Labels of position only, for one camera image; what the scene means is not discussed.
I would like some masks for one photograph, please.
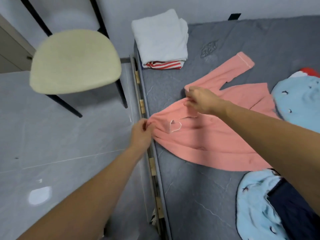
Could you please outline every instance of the chair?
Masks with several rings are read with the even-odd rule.
[[[49,36],[37,49],[31,65],[30,86],[38,93],[82,117],[56,94],[82,92],[116,83],[124,107],[127,101],[120,75],[121,62],[109,40],[96,0],[90,0],[100,24],[98,31],[74,29],[52,34],[28,0],[21,0]]]

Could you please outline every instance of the folded white towel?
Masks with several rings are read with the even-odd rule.
[[[162,14],[131,23],[143,67],[149,62],[181,61],[188,58],[188,25],[170,9]]]

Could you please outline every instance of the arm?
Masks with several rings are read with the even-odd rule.
[[[185,105],[219,117],[274,167],[320,215],[320,134],[190,87]]]
[[[151,143],[146,119],[132,128],[130,146],[110,165],[66,197],[19,240],[97,240],[135,167]]]

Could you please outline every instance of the mattress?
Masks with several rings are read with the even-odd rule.
[[[189,25],[188,60],[181,70],[138,70],[147,117],[185,97],[183,87],[242,51],[255,66],[221,89],[267,83],[269,91],[302,67],[320,72],[320,16]],[[139,53],[135,45],[135,57]],[[153,143],[160,196],[170,239],[241,239],[236,192],[246,172],[184,161]]]

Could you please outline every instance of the black metal frame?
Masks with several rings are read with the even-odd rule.
[[[36,20],[36,22],[38,23],[38,25],[42,28],[42,30],[46,33],[47,36],[51,36],[52,32],[50,31],[50,29],[46,26],[45,22],[42,20],[42,18],[39,16],[39,14],[37,13],[37,11],[35,10],[35,8],[32,6],[32,4],[30,3],[29,0],[20,0],[22,2],[22,4],[26,7],[26,9],[29,11],[29,13],[33,16],[33,18]],[[107,38],[109,38],[106,26],[104,24],[103,18],[101,16],[101,12],[99,10],[98,7],[98,3],[96,0],[90,0],[90,3],[92,5],[92,8],[94,10],[94,13],[97,17],[98,23],[100,25],[99,28],[99,32],[102,33],[103,35],[105,35]],[[123,91],[122,85],[121,85],[121,81],[120,78],[115,82],[119,94],[121,96],[121,100],[122,103],[124,105],[125,108],[128,108],[128,104],[127,104],[127,100],[125,97],[125,93]],[[62,100],[60,97],[58,97],[57,95],[47,95],[50,99],[54,100],[55,102],[57,102],[58,104],[60,104],[61,106],[63,106],[64,108],[66,108],[67,110],[69,110],[71,113],[73,113],[74,115],[78,116],[79,118],[82,117],[82,114],[79,113],[76,109],[74,109],[71,105],[67,104],[64,100]]]

